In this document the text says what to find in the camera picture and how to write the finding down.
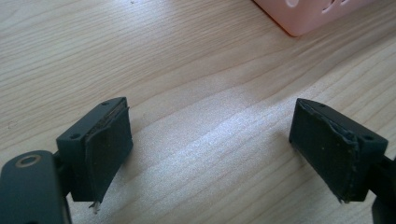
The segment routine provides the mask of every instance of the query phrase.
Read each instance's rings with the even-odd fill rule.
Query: wooden surface
[[[396,2],[302,37],[249,0],[1,0],[0,166],[126,96],[134,151],[101,210],[74,223],[371,223],[288,143],[297,97],[389,140],[396,155]]]

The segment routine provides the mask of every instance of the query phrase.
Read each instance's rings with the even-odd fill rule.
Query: round hole
[[[297,7],[299,1],[300,0],[286,0],[286,3],[289,7]]]
[[[326,7],[323,8],[323,11],[324,12],[328,11],[334,2],[335,2],[335,0],[330,0],[329,3],[326,5]]]
[[[370,135],[364,135],[363,138],[368,140],[368,141],[373,141],[374,140],[374,138],[372,136],[370,136]]]
[[[24,168],[24,167],[34,165],[34,164],[38,163],[40,160],[41,160],[40,155],[29,155],[29,156],[25,156],[25,157],[19,159],[17,161],[17,163],[15,163],[15,166],[18,168]]]
[[[70,136],[70,139],[76,139],[76,138],[79,138],[81,135],[79,134],[79,133],[73,133],[71,136]]]

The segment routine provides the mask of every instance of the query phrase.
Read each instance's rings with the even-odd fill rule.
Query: rubber jaw pad
[[[367,172],[388,144],[330,107],[305,99],[297,99],[289,140],[344,202],[364,201]]]
[[[132,150],[126,98],[102,102],[56,139],[61,160],[72,167],[76,202],[102,202]]]

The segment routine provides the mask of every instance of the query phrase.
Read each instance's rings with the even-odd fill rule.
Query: pink plastic container
[[[374,0],[254,0],[290,35],[303,35]]]

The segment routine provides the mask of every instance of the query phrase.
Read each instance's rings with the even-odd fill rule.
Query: black plastic part
[[[55,160],[55,166],[61,183],[63,196],[66,197],[67,194],[70,193],[73,183],[76,182],[73,170],[71,166],[66,165],[62,161],[59,151],[53,154],[53,159]]]
[[[3,167],[0,223],[71,223],[50,152],[28,152]]]
[[[396,211],[396,161],[384,156],[371,167],[366,183],[382,204]]]
[[[396,223],[396,209],[389,207],[376,198],[372,207],[374,224]]]
[[[344,202],[364,201],[366,177],[383,160],[388,141],[330,107],[297,99],[290,143]]]
[[[60,164],[74,174],[69,186],[73,200],[101,203],[133,146],[126,98],[102,102],[56,142]]]

